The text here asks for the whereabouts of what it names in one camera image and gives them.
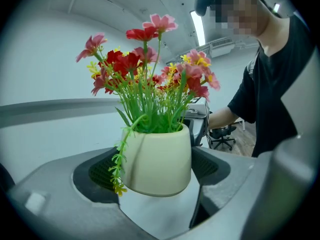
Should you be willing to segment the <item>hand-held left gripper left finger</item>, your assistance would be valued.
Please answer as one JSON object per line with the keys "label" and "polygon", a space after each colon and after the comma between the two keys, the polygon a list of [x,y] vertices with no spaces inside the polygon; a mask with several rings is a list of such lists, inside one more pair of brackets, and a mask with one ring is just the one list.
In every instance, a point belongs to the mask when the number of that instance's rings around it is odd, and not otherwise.
{"label": "hand-held left gripper left finger", "polygon": [[104,148],[47,162],[8,191],[9,200],[41,237],[50,240],[152,240],[130,220],[111,190],[89,169],[117,152]]}

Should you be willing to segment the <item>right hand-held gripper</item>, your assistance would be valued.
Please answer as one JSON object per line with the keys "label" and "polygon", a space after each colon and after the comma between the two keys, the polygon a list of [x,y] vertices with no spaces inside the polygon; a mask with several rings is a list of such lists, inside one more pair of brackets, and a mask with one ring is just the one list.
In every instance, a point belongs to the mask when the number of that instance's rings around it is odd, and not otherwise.
{"label": "right hand-held gripper", "polygon": [[192,147],[200,146],[202,138],[207,134],[206,119],[209,118],[209,114],[210,109],[205,97],[195,97],[188,103],[183,124],[189,129]]}

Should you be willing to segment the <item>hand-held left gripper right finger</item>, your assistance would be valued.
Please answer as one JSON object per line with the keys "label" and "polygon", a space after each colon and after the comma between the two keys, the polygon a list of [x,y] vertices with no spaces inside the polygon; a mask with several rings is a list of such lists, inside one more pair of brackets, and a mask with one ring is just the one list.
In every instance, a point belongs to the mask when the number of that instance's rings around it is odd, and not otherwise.
{"label": "hand-held left gripper right finger", "polygon": [[192,148],[192,167],[200,161],[216,166],[206,175],[196,171],[200,184],[195,210],[204,208],[208,218],[176,236],[177,240],[239,240],[247,218],[262,190],[272,152],[259,157],[230,154],[204,147]]}

